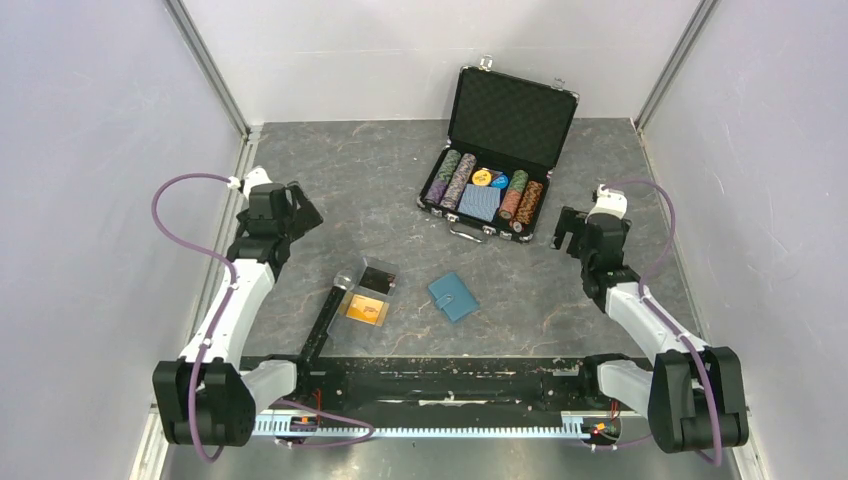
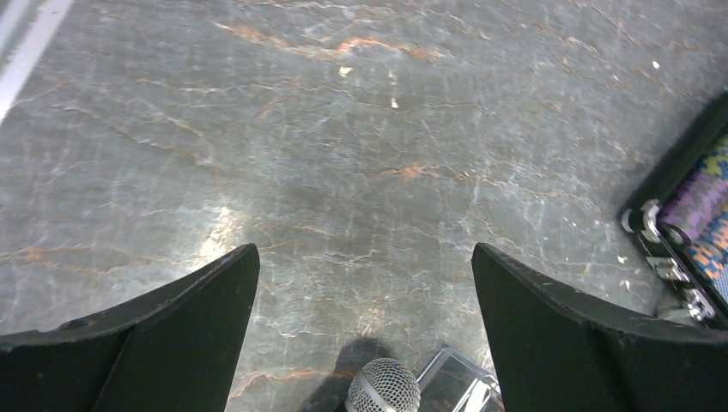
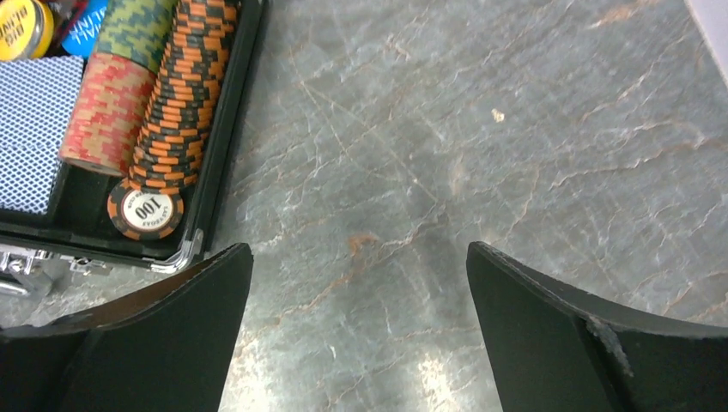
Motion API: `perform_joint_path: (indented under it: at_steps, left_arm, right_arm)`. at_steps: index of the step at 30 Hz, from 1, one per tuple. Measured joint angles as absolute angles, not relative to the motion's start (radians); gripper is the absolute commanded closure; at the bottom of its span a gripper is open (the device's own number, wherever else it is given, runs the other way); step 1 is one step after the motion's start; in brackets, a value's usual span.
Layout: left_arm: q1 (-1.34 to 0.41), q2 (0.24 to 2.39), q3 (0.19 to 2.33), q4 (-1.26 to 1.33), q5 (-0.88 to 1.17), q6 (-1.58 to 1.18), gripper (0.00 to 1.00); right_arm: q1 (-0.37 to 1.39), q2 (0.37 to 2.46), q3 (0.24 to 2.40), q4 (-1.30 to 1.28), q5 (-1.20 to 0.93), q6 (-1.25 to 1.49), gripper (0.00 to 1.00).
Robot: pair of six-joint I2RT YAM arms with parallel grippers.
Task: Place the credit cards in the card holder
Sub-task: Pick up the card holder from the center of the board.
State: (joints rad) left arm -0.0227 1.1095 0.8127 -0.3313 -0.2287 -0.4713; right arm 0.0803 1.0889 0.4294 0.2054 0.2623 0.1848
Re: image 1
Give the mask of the blue card holder wallet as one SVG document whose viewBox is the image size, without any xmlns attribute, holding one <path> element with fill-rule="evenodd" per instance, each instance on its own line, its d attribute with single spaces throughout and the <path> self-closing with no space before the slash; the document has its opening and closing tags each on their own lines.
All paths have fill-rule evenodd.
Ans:
<svg viewBox="0 0 848 480">
<path fill-rule="evenodd" d="M 450 272 L 427 286 L 433 305 L 451 323 L 457 323 L 480 309 L 480 303 L 456 272 Z"/>
</svg>

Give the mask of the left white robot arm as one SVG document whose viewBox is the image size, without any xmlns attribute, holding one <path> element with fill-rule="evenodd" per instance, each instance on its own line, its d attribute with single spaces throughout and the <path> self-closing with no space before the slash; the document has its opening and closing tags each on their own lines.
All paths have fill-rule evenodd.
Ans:
<svg viewBox="0 0 848 480">
<path fill-rule="evenodd" d="M 224 254 L 166 235 L 220 261 L 225 275 L 198 331 L 178 358 L 159 362 L 152 375 L 165 439 L 200 455 L 249 440 L 258 413 L 281 399 L 306 405 L 313 379 L 293 360 L 264 360 L 243 373 L 241 359 L 259 307 L 290 257 L 291 244 L 323 218 L 297 182 L 237 184 L 246 198 L 236 235 Z"/>
</svg>

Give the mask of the clear plastic card box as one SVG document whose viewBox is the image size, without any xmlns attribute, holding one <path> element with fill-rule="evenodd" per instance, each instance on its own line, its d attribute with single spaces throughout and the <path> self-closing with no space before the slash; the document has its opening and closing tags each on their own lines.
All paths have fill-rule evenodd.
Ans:
<svg viewBox="0 0 848 480">
<path fill-rule="evenodd" d="M 340 270 L 334 286 L 343 297 L 329 325 L 330 338 L 365 348 L 385 323 L 399 276 L 396 264 L 369 256 Z"/>
</svg>

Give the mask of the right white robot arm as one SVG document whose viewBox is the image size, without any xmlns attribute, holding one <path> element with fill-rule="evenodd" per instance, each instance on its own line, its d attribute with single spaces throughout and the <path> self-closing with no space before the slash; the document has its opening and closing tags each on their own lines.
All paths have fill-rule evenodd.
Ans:
<svg viewBox="0 0 848 480">
<path fill-rule="evenodd" d="M 623 354 L 585 358 L 580 400 L 602 408 L 613 399 L 644 417 L 665 453 L 740 447 L 749 440 L 741 362 L 729 347 L 713 347 L 682 327 L 624 262 L 631 223 L 610 213 L 565 206 L 551 246 L 581 264 L 586 296 L 622 326 L 652 368 Z"/>
</svg>

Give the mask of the dark card stack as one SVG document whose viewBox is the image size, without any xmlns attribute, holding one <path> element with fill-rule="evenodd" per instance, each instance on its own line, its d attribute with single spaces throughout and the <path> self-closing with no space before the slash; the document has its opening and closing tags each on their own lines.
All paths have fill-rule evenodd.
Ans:
<svg viewBox="0 0 848 480">
<path fill-rule="evenodd" d="M 393 265 L 366 265 L 358 286 L 371 292 L 391 296 L 397 284 L 398 269 Z"/>
</svg>

